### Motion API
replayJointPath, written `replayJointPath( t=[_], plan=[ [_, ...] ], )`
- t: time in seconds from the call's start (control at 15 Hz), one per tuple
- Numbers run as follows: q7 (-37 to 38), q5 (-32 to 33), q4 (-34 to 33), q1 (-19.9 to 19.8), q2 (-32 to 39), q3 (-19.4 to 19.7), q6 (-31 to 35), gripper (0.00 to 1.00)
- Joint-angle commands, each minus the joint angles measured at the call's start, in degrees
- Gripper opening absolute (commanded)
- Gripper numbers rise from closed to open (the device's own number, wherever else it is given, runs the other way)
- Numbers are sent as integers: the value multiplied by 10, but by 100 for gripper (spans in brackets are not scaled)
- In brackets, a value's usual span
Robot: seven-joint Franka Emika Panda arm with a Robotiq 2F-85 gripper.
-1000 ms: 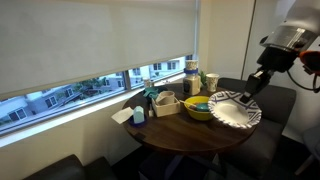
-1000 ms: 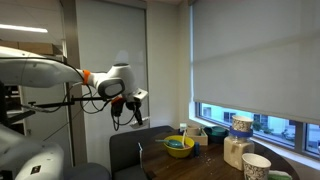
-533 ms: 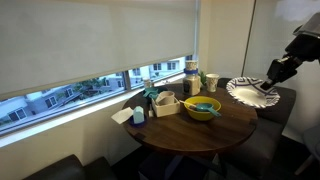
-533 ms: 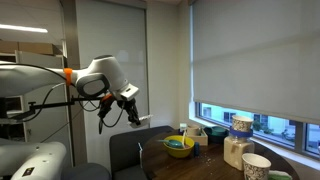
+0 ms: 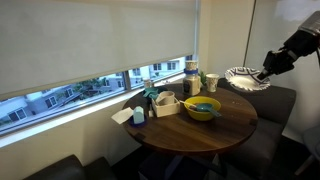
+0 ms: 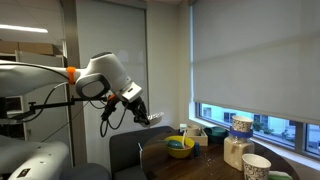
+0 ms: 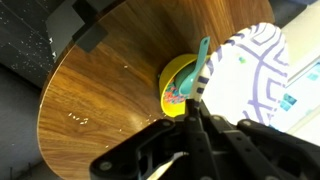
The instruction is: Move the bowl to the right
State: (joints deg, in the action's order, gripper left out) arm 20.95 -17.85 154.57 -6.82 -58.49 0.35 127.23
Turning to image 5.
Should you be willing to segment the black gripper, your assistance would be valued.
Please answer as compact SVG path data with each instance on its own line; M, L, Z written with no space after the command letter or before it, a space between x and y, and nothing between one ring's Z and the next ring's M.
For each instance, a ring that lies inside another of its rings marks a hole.
M263 63L264 69L257 76L259 80L264 80L273 74L281 74L294 68L296 55L289 50L269 51Z

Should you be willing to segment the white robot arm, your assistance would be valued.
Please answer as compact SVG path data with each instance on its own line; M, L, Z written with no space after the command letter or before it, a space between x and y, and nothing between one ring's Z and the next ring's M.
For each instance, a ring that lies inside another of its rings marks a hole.
M284 42L278 51L269 51L263 63L259 80L282 74L294 68L294 62L317 51L320 46L320 11L315 11Z

